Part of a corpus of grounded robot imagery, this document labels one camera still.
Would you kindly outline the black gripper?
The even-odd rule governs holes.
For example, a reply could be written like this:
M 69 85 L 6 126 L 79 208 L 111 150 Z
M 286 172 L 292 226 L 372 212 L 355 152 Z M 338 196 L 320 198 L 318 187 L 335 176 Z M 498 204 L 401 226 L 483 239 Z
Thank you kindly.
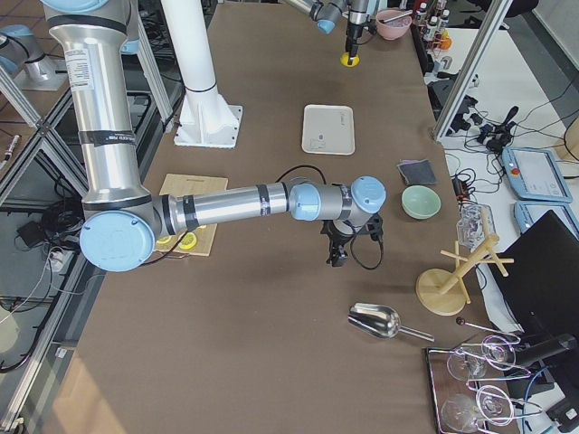
M 358 57 L 357 39 L 362 32 L 362 13 L 359 11 L 349 11 L 346 26 L 345 56 L 347 58 Z
M 323 221 L 321 234 L 329 239 L 329 254 L 326 263 L 331 267 L 342 267 L 348 259 L 345 246 L 356 236 L 369 235 L 372 241 L 384 247 L 383 219 L 372 215 L 366 223 L 355 226 L 350 221 Z

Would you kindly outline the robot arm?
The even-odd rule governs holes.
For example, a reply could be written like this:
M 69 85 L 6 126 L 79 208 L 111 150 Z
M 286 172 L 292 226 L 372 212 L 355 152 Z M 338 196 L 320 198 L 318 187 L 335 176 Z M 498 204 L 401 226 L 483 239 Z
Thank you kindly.
M 317 28 L 324 34 L 330 34 L 338 21 L 346 13 L 346 43 L 345 52 L 340 57 L 340 62 L 352 68 L 359 63 L 358 47 L 366 42 L 359 42 L 363 31 L 376 34 L 375 20 L 372 18 L 370 2 L 367 0 L 335 0 L 335 1 L 310 1 L 288 0 L 290 5 L 307 15 L 317 24 Z
M 157 240 L 202 225 L 290 212 L 300 221 L 323 221 L 331 239 L 327 260 L 337 266 L 343 247 L 377 217 L 386 201 L 373 176 L 351 186 L 307 178 L 216 193 L 153 197 L 141 183 L 131 125 L 123 49 L 139 46 L 137 1 L 42 1 L 49 33 L 62 46 L 79 129 L 89 190 L 81 251 L 112 272 L 146 263 Z M 232 148 L 241 106 L 219 93 L 200 1 L 162 1 L 186 87 L 178 133 L 186 144 Z

